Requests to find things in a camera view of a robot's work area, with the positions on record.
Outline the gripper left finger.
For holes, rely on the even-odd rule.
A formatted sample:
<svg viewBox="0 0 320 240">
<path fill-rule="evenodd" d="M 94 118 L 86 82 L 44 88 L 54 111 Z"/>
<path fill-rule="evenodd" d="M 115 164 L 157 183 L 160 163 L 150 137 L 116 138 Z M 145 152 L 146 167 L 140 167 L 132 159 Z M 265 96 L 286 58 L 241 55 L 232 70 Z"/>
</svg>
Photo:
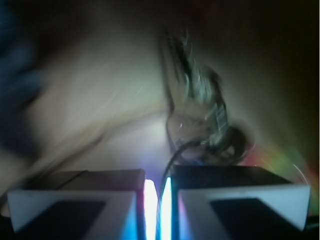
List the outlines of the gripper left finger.
<svg viewBox="0 0 320 240">
<path fill-rule="evenodd" d="M 7 193 L 18 240 L 144 240 L 145 171 L 57 172 Z"/>
</svg>

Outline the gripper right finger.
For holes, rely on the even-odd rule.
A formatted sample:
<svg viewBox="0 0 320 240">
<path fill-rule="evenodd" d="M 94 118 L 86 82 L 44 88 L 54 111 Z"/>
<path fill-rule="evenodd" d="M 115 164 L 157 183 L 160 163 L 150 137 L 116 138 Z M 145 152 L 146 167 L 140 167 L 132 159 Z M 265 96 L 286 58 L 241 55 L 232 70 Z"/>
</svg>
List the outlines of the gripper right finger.
<svg viewBox="0 0 320 240">
<path fill-rule="evenodd" d="M 301 240 L 311 188 L 257 166 L 178 165 L 174 240 Z"/>
</svg>

